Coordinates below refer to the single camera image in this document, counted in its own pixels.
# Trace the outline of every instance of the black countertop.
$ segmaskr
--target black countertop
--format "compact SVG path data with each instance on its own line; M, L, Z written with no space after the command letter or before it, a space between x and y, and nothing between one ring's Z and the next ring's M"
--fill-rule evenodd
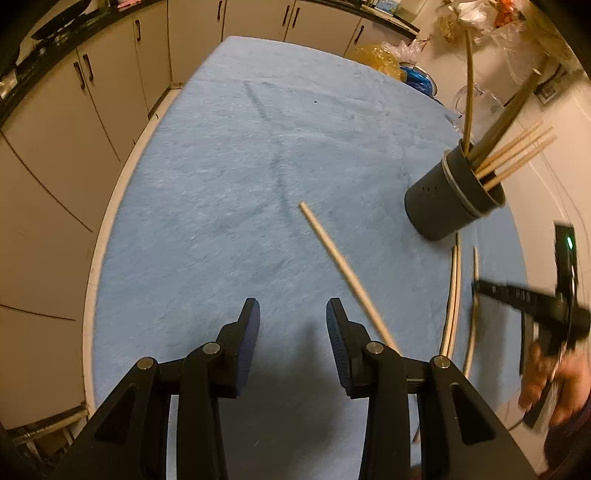
M14 87L4 100L0 100L0 127L8 119L12 111L43 76L49 72L60 60L66 57L78 45L88 40L100 30L131 15L132 13L165 0L142 0L140 3L126 8L122 11L116 8L107 8L96 10L87 14L87 20L73 28L66 28L61 32L63 39L59 43L51 43L45 47L45 52L40 54L36 48L29 56L17 67L18 84ZM407 25L408 28L395 25L387 20L372 15L370 12L361 10L360 5L352 4L343 0L306 0L318 4L338 8L346 12L353 13L362 18L367 18L378 24L382 24L393 31L414 40L418 34L418 28L412 24L397 18L400 22Z

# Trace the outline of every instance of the black gripper frame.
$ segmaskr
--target black gripper frame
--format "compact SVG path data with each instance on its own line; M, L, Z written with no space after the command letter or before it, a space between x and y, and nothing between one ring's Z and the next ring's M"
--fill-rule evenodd
M90 418L51 480L165 480L168 414L178 395L177 478L226 480L218 398L246 383L260 323L247 299L215 342L159 364L140 359Z
M410 478L408 395L416 394L423 480L537 476L470 382L446 357L400 357L350 322L339 299L326 306L339 380L350 398L369 398L359 480Z

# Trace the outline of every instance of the black cup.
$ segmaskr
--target black cup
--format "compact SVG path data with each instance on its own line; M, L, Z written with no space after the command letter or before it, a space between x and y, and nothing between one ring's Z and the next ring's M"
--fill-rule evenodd
M489 192L482 186L494 177L492 172L482 183L476 178L460 142L407 190L408 219L427 240L441 240L505 204L500 183Z

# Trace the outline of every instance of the white cabinet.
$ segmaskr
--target white cabinet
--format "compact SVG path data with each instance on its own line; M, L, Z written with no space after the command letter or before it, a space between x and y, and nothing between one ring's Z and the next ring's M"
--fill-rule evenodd
M219 45L225 9L225 0L168 0L170 66L174 83L186 83Z
M127 17L78 47L90 96L122 165L148 123L134 34Z
M13 429L85 399L82 321L0 307L0 421Z
M343 56L359 24L357 15L297 0L285 41Z
M266 38L283 41L295 0L227 0L223 38Z
M121 164L80 68L73 51L21 100L2 133L35 178L96 233Z
M170 86L167 4L163 0L134 13L135 51L148 111Z
M390 45L397 46L400 41L403 40L405 43L408 39L403 35L395 32L391 28L385 27L376 22L372 22L367 18L362 18L361 22L355 29L353 38L349 43L349 48L345 53L345 57L348 57L354 50L355 47L363 47L364 45L379 45L383 41L390 43Z
M30 139L36 143L34 132ZM52 198L2 137L0 231L0 305L82 320L95 236Z

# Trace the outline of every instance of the table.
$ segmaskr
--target table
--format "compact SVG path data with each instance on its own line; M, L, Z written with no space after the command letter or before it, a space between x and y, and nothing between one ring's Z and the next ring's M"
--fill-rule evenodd
M160 122L117 214L95 317L97 402L138 358L187 355L256 297L261 328L247 385L237 400L220 401L230 478L357 478L367 400L348 399L339 385L329 298L378 337L297 205L309 204L347 256L403 354L429 360L454 239L423 240L403 198L457 144L448 114L352 61L228 38ZM472 246L483 277L525 281L508 207L464 228L462 241L460 366ZM518 386L521 326L518 313L482 303L472 381L496 408Z

